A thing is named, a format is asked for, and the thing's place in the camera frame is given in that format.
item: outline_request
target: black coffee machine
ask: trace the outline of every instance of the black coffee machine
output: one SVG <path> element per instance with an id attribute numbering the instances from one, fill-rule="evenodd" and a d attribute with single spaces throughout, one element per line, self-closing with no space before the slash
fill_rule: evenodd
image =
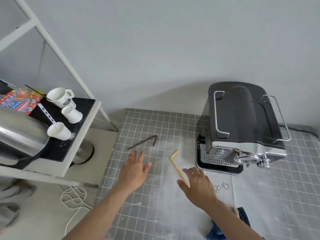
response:
<path id="1" fill-rule="evenodd" d="M 282 138 L 269 100 L 273 97 L 278 105 L 274 96 L 257 85 L 235 81 L 214 83 L 208 93 L 197 123 L 198 168 L 238 174 L 244 165 L 269 168 L 287 156 L 284 141 L 291 136 L 283 121 L 288 138 Z"/>

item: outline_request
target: chrome handle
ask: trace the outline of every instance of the chrome handle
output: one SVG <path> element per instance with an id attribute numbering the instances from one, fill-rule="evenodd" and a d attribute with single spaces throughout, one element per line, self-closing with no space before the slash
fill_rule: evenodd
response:
<path id="1" fill-rule="evenodd" d="M 283 116 L 282 116 L 282 113 L 281 113 L 281 110 L 280 110 L 280 107 L 279 107 L 279 104 L 278 104 L 278 101 L 277 101 L 276 97 L 275 97 L 275 96 L 272 96 L 272 95 L 264 94 L 264 95 L 262 95 L 261 98 L 259 98 L 259 99 L 257 100 L 257 102 L 258 102 L 260 99 L 262 99 L 264 96 L 273 97 L 273 98 L 274 98 L 274 100 L 275 100 L 275 102 L 276 102 L 276 104 L 277 104 L 277 106 L 278 106 L 278 109 L 279 109 L 279 112 L 280 112 L 280 115 L 281 115 L 283 124 L 284 124 L 285 129 L 287 130 L 287 133 L 288 133 L 288 139 L 286 139 L 286 140 L 284 140 L 284 139 L 276 139 L 274 142 L 276 142 L 276 141 L 290 141 L 290 140 L 291 140 L 291 135 L 290 135 L 289 129 L 288 129 L 288 127 L 287 127 L 287 124 L 285 123 L 285 120 L 283 119 Z"/>
<path id="2" fill-rule="evenodd" d="M 226 134 L 226 137 L 228 137 L 230 135 L 230 133 L 228 132 L 222 132 L 218 129 L 218 121 L 217 121 L 217 106 L 216 106 L 216 92 L 223 92 L 222 96 L 224 95 L 224 91 L 215 91 L 213 93 L 213 101 L 214 101 L 214 117 L 215 117 L 215 120 L 216 120 L 216 131 L 217 132 L 220 132 L 222 134 Z"/>

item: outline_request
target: person's left hand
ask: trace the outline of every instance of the person's left hand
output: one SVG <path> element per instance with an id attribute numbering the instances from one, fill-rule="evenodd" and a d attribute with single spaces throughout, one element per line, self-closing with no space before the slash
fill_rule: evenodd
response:
<path id="1" fill-rule="evenodd" d="M 143 167 L 144 152 L 142 151 L 137 159 L 137 151 L 130 153 L 126 162 L 121 165 L 121 170 L 117 185 L 127 188 L 133 192 L 140 187 L 147 177 L 147 173 L 151 167 L 151 162 L 148 162 Z"/>

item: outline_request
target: white paper cup with handle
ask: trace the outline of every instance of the white paper cup with handle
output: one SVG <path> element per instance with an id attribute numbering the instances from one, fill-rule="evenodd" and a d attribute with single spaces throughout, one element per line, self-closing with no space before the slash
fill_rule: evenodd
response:
<path id="1" fill-rule="evenodd" d="M 47 130 L 47 135 L 57 138 L 62 141 L 66 141 L 71 137 L 71 131 L 62 122 L 56 122 L 50 125 Z"/>
<path id="2" fill-rule="evenodd" d="M 61 113 L 68 119 L 68 121 L 72 124 L 78 123 L 82 119 L 82 113 L 76 110 L 72 106 L 64 107 Z"/>
<path id="3" fill-rule="evenodd" d="M 64 88 L 55 88 L 52 89 L 47 94 L 47 98 L 51 100 L 52 103 L 57 105 L 60 108 L 64 108 L 68 105 L 76 108 L 75 102 L 72 100 L 75 94 L 71 89 L 64 89 Z"/>

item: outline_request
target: lower shelf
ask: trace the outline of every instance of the lower shelf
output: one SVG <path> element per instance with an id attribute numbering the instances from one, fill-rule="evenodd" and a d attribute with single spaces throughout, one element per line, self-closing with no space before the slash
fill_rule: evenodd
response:
<path id="1" fill-rule="evenodd" d="M 85 164 L 70 167 L 64 178 L 90 184 L 100 184 L 117 136 L 118 132 L 89 129 L 84 138 L 94 145 L 93 157 Z"/>

